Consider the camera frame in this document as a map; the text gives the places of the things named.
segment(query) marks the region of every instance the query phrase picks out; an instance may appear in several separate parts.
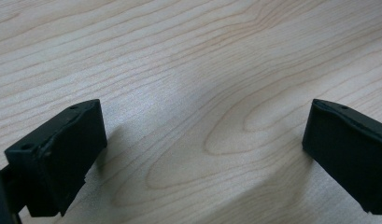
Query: light-colored wood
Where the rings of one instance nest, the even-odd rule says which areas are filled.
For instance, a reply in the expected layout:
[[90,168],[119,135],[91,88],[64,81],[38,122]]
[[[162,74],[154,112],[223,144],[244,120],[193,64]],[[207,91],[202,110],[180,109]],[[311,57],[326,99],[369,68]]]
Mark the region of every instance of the light-colored wood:
[[313,98],[382,122],[382,0],[0,1],[0,167],[93,98],[107,150],[24,223],[382,223],[301,147]]

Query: screw hole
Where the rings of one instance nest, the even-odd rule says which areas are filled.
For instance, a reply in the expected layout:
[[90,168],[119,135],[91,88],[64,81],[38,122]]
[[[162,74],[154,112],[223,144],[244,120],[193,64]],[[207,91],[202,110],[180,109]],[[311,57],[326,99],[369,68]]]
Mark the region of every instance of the screw hole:
[[33,146],[34,146],[34,144],[27,143],[27,144],[22,145],[21,149],[26,150],[26,149],[32,148]]

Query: black clamp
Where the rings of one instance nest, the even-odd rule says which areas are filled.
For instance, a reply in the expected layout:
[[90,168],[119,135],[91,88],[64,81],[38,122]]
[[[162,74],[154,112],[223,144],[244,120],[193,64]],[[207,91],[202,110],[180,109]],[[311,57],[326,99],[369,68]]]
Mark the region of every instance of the black clamp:
[[21,223],[27,206],[32,217],[63,216],[98,154],[106,147],[100,101],[72,105],[5,154],[0,171],[0,224]]
[[365,212],[382,215],[382,123],[345,105],[314,100],[303,145]]

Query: black plastic object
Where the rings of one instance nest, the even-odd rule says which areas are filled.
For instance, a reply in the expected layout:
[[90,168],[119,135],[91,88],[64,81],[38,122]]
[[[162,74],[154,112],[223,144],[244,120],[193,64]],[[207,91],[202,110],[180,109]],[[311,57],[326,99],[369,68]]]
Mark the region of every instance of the black plastic object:
[[5,151],[0,217],[8,211],[19,223],[25,205],[32,217],[63,216],[106,144],[99,100],[72,105],[23,137]]
[[303,145],[365,212],[382,215],[382,123],[345,105],[314,100]]

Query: wooden table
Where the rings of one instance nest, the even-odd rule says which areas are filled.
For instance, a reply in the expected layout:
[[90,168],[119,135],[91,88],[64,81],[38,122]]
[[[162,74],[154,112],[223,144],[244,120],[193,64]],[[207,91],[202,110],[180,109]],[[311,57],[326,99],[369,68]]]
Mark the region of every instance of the wooden table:
[[24,223],[382,223],[301,146],[313,98],[382,122],[382,0],[0,1],[0,167],[94,98],[107,150]]

